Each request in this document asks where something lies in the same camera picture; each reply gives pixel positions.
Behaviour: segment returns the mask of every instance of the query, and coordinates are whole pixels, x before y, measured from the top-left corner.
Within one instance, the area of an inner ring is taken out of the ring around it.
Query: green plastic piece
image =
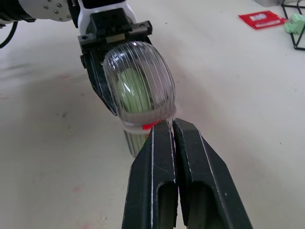
[[[284,27],[287,33],[301,34],[305,25],[305,16],[302,14],[294,13],[292,18],[286,21]]]
[[[140,113],[151,109],[144,79],[134,69],[127,68],[119,74],[117,90],[127,112]]]

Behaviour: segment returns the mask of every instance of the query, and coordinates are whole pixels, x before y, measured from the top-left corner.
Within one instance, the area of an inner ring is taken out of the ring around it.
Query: transparent plastic container
[[[121,44],[107,53],[103,67],[124,129],[137,129],[175,113],[172,75],[152,45]]]

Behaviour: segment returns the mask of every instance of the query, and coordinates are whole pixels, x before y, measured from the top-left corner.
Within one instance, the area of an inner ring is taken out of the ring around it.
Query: red package
[[[269,10],[239,15],[239,17],[255,30],[282,25],[287,21],[285,18],[277,16]]]

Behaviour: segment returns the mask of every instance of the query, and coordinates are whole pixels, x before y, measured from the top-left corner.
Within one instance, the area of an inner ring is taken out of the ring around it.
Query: white table surface
[[[304,228],[305,52],[283,27],[245,25],[238,14],[266,9],[251,0],[130,4],[153,24],[177,117],[226,162],[253,227]],[[0,52],[1,229],[121,228],[133,158],[77,35],[72,22],[21,22]]]

